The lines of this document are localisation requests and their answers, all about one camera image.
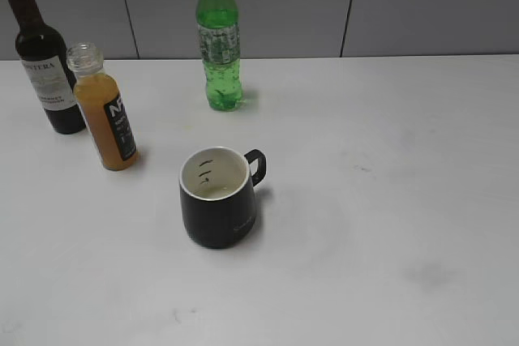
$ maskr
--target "gray wall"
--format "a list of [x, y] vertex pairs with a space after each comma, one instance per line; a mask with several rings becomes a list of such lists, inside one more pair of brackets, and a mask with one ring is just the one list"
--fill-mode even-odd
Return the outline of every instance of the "gray wall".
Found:
[[[127, 0], [142, 58], [198, 57], [197, 0]], [[236, 0], [247, 58], [336, 57], [349, 0]]]
[[[45, 20], [67, 43], [93, 41], [107, 58], [137, 58], [138, 52], [141, 58], [199, 56], [197, 0], [37, 1]], [[515, 1], [237, 0], [242, 55], [517, 53]], [[17, 32], [6, 0], [0, 0], [0, 59], [17, 58]]]
[[[124, 0], [36, 0], [47, 24], [68, 44], [96, 42], [110, 58], [135, 58]], [[17, 58], [18, 24], [7, 0], [0, 0], [0, 59]]]
[[517, 0], [353, 0], [343, 54], [518, 52]]

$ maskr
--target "green plastic bottle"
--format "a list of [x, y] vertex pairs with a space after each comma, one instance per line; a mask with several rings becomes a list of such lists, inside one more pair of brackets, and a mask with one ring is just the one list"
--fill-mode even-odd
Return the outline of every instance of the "green plastic bottle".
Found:
[[236, 109], [243, 96], [236, 2], [199, 0], [196, 21], [209, 105], [220, 111]]

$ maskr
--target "mug rim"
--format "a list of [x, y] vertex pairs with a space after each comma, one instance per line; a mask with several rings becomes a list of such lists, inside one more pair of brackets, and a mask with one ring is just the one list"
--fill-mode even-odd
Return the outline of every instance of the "mug rim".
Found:
[[[197, 194], [192, 193], [190, 190], [188, 190], [186, 188], [186, 186], [184, 185], [184, 181], [182, 179], [182, 174], [184, 173], [184, 169], [186, 168], [187, 163], [189, 161], [191, 161], [196, 155], [200, 154], [201, 152], [207, 152], [209, 150], [217, 150], [217, 149], [225, 150], [225, 151], [230, 152], [230, 153], [234, 154], [235, 156], [237, 156], [243, 162], [243, 165], [245, 166], [245, 170], [246, 170], [247, 174], [243, 178], [243, 181], [238, 186], [238, 188], [236, 188], [236, 190], [234, 190], [230, 194], [227, 194], [225, 196], [221, 196], [220, 198], [215, 198], [215, 199], [202, 198], [201, 196], [198, 196]], [[227, 199], [227, 198], [231, 198], [234, 195], [236, 195], [247, 184], [247, 182], [249, 181], [249, 177], [250, 176], [251, 176], [251, 168], [249, 166], [249, 161], [247, 161], [247, 158], [245, 158], [245, 156], [242, 153], [236, 152], [234, 149], [231, 149], [230, 147], [226, 147], [226, 146], [213, 146], [213, 147], [206, 147], [204, 149], [199, 149], [198, 151], [192, 153], [189, 157], [186, 158], [186, 160], [182, 164], [182, 167], [180, 168], [180, 173], [178, 174], [178, 182], [180, 183], [180, 187], [182, 188], [182, 190], [186, 194], [191, 196], [192, 198], [201, 200], [203, 202], [217, 202], [219, 200], [224, 200], [224, 199]]]

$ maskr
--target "orange juice bottle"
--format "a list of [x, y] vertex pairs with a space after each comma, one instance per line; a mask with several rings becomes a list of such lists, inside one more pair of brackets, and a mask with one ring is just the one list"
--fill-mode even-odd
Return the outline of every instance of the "orange juice bottle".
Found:
[[138, 158], [117, 83], [103, 69], [103, 54], [90, 43], [72, 46], [66, 63], [77, 78], [74, 95], [103, 166], [123, 170]]

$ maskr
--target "mug handle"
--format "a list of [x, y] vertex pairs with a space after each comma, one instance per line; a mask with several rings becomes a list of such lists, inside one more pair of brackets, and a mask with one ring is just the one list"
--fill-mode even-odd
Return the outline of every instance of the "mug handle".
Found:
[[245, 155], [245, 158], [249, 164], [252, 164], [254, 161], [258, 160], [258, 170], [256, 170], [256, 173], [252, 175], [252, 185], [256, 186], [256, 184], [260, 183], [267, 174], [267, 157], [265, 157], [265, 154], [259, 150], [254, 149], [248, 152]]

